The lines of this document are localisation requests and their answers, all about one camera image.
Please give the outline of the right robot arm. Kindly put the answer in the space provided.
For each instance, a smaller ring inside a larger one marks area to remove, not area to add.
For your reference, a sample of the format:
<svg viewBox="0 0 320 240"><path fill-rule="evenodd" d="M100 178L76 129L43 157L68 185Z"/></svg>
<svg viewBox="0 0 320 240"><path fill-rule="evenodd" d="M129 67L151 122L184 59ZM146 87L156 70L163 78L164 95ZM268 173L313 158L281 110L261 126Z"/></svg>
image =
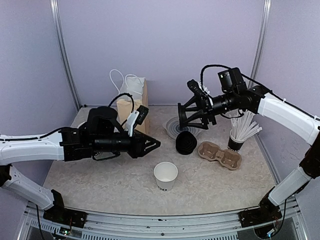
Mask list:
<svg viewBox="0 0 320 240"><path fill-rule="evenodd" d="M267 202L257 208L256 218L266 222L275 214L275 206L320 176L320 119L280 98L262 83L241 73L239 68L224 66L223 69L218 73L222 94L216 97L205 89L203 71L199 81L191 79L186 83L193 96L187 103L178 104L179 126L207 130L209 124L216 125L217 115L248 110L286 128L274 141L267 141L265 136L261 138L272 161L276 154L301 157L298 166L266 195ZM247 79L255 85L247 87Z"/></svg>

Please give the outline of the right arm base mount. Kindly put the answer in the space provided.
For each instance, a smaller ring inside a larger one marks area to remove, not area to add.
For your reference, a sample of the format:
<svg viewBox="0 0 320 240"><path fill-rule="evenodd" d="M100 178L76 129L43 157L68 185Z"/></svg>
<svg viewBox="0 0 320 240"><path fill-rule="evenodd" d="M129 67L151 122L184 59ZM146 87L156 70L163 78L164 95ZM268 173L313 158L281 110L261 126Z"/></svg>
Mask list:
<svg viewBox="0 0 320 240"><path fill-rule="evenodd" d="M238 213L242 228L260 225L281 219L282 213L278 205L274 205L265 195L259 202L259 206L252 209L245 209Z"/></svg>

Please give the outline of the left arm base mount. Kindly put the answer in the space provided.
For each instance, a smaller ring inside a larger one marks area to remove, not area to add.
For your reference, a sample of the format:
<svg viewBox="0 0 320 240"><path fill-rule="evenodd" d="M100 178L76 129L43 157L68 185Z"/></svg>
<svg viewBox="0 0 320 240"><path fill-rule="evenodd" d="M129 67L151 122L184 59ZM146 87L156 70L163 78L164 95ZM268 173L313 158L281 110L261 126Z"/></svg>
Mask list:
<svg viewBox="0 0 320 240"><path fill-rule="evenodd" d="M52 189L51 192L53 194L53 206L44 211L43 218L54 223L83 229L87 219L87 213L65 208L62 195L54 189Z"/></svg>

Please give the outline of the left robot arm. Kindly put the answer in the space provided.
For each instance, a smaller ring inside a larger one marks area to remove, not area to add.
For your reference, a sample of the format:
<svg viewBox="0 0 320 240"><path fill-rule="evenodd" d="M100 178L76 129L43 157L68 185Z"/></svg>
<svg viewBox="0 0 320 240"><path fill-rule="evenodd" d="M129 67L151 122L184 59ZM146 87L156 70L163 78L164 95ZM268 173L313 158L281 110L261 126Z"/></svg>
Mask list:
<svg viewBox="0 0 320 240"><path fill-rule="evenodd" d="M44 135L7 136L0 139L0 186L49 211L63 223L70 218L61 194L44 188L22 175L14 163L30 161L72 162L96 158L97 153L111 153L113 158L127 153L141 158L160 147L160 141L136 130L149 113L140 106L124 124L117 120L117 111L110 106L92 108L87 120L78 127L60 127Z"/></svg>

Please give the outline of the white paper coffee cup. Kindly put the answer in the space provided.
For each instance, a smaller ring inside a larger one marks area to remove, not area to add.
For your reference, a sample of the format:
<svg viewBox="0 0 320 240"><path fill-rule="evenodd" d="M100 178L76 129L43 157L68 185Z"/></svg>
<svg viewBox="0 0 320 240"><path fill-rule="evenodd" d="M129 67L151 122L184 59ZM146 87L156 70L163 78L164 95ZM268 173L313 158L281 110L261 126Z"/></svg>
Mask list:
<svg viewBox="0 0 320 240"><path fill-rule="evenodd" d="M158 163L153 169L156 184L163 192L170 191L173 188L178 173L176 165L167 161Z"/></svg>

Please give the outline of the brown paper bag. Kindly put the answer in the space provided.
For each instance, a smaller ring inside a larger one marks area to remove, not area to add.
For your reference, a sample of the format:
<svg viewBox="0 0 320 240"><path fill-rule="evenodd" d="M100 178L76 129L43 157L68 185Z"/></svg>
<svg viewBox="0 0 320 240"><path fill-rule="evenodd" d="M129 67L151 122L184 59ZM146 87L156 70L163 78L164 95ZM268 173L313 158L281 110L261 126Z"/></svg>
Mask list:
<svg viewBox="0 0 320 240"><path fill-rule="evenodd" d="M119 70L112 69L109 72L109 78L118 94L128 93L132 95L134 101L134 110L140 106L148 106L148 88L145 77L138 77L134 74L124 76ZM129 96L120 96L115 101L119 121L123 123L132 111L132 100Z"/></svg>

